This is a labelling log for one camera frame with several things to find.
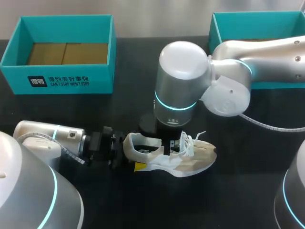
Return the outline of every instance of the white sneaker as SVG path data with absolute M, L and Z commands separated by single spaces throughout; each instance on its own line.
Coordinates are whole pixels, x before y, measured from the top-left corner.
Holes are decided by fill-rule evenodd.
M 199 141 L 199 133 L 195 140 L 182 132 L 180 151 L 169 156 L 163 154 L 164 147 L 160 139 L 144 137 L 141 134 L 130 133 L 123 143 L 125 156 L 135 162 L 143 163 L 137 171 L 164 170 L 175 177 L 187 177 L 208 169 L 216 160 L 215 146 Z

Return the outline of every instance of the shoelace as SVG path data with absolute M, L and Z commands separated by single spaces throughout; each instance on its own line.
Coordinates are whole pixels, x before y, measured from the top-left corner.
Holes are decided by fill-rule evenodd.
M 183 149 L 179 154 L 184 154 L 183 156 L 194 156 L 194 142 L 198 140 L 199 136 L 204 134 L 205 131 L 197 134 L 196 138 L 193 140 L 192 136 L 187 135 L 186 132 L 182 131 L 180 137 L 180 150 Z

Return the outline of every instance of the cable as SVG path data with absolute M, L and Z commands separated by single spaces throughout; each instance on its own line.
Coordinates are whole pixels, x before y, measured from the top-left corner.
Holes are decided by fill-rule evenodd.
M 24 134 L 24 135 L 21 135 L 20 137 L 18 137 L 17 141 L 22 143 L 26 138 L 28 138 L 28 137 L 36 137 L 36 136 L 44 137 L 44 138 L 46 138 L 46 139 L 48 139 L 48 140 L 50 140 L 52 142 L 55 142 L 55 143 L 59 144 L 60 147 L 61 147 L 61 151 L 63 151 L 68 156 L 70 156 L 71 158 L 73 158 L 77 162 L 81 163 L 82 165 L 86 164 L 86 162 L 84 160 L 81 160 L 79 157 L 77 157 L 74 153 L 72 153 L 70 150 L 68 150 L 66 147 L 64 147 L 62 144 L 60 144 L 54 138 L 52 138 L 52 137 L 50 137 L 48 135 L 45 135 L 45 134 L 42 134 L 42 133 L 28 133 L 28 134 Z
M 274 131 L 279 131 L 279 132 L 289 132 L 289 133 L 299 133 L 299 132 L 305 132 L 305 127 L 301 127 L 301 128 L 279 128 L 279 127 L 275 127 L 275 126 L 271 126 L 271 125 L 267 125 L 264 123 L 260 123 L 244 114 L 240 114 L 239 116 L 241 116 L 242 118 L 244 118 L 245 120 L 249 121 L 250 123 L 256 124 L 258 126 L 261 126 L 263 128 L 269 129 L 269 130 L 274 130 Z

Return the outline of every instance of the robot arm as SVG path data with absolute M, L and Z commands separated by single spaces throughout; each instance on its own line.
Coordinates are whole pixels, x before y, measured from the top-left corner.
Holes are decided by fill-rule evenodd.
M 267 42 L 227 41 L 209 57 L 190 42 L 168 44 L 159 58 L 154 117 L 141 119 L 140 132 L 162 139 L 164 153 L 169 154 L 171 142 L 179 139 L 198 100 L 214 114 L 244 117 L 252 83 L 270 83 L 265 84 L 267 89 L 276 83 L 305 82 L 303 48 L 305 36 Z

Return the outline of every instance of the yellow tag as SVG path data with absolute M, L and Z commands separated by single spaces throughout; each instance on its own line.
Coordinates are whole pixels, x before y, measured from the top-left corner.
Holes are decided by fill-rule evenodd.
M 134 165 L 134 172 L 146 168 L 146 164 L 136 162 Z

